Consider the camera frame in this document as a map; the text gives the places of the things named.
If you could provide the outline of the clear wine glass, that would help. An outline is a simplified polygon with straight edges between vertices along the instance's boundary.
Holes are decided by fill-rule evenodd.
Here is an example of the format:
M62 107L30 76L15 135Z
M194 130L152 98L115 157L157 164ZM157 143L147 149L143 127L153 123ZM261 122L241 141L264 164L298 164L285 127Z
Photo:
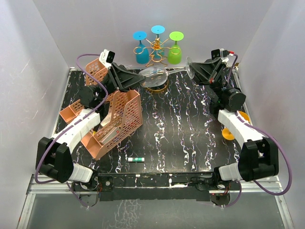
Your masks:
M143 88L153 88L165 84L170 74L174 74L180 71L186 71L189 78L193 79L195 76L194 70L191 68L192 60L190 57L186 58L186 66L182 69L168 71L165 68L151 66L139 72L139 75L144 77L144 81L141 83Z

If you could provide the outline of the green wine glass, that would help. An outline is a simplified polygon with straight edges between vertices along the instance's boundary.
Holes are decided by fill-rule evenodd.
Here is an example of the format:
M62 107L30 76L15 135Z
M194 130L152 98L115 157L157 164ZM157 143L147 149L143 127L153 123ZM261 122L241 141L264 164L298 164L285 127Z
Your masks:
M169 49L167 60L170 64L176 65L182 60L182 51L178 41L184 38L184 34L180 31L173 31L169 34L169 38L174 41L174 45Z

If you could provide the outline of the yellow wine glass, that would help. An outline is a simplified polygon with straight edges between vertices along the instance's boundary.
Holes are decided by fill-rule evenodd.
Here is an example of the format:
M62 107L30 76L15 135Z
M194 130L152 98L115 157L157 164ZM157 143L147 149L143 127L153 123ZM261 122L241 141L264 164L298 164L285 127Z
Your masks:
M243 111L237 111L235 113L236 115L238 115L239 118L241 118L241 121L239 123L237 123L238 119L234 122L235 125L232 125L231 127L227 128L225 127L222 130L222 136L226 139L226 140L234 140L235 139L235 134L237 134L238 136L240 135L240 129L242 129L242 121L245 121L247 124L250 124L250 118L249 116L243 112Z

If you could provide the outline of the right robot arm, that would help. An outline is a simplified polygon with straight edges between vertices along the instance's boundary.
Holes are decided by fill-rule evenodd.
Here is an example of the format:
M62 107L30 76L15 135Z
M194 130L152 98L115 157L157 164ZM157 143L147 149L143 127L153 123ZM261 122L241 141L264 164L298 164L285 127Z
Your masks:
M233 180L254 181L276 176L279 172L278 147L274 140L259 133L244 119L239 110L246 96L228 83L226 62L221 58L203 63L186 60L189 77L197 84L208 86L216 95L211 99L210 113L233 135L241 148L237 163L214 169L213 185L224 189Z

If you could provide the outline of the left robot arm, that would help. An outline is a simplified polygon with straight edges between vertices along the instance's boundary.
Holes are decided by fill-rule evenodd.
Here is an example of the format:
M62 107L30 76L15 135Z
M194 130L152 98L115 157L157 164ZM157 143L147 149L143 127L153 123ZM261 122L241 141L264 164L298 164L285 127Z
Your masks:
M99 81L88 75L95 84L83 87L80 95L83 109L72 122L52 138L43 137L38 143L35 174L50 177L50 182L68 180L81 182L87 190L98 186L93 170L72 161L71 153L76 145L98 126L108 115L108 96L116 91L128 92L145 81L141 74L128 71L123 65L108 65L107 74Z

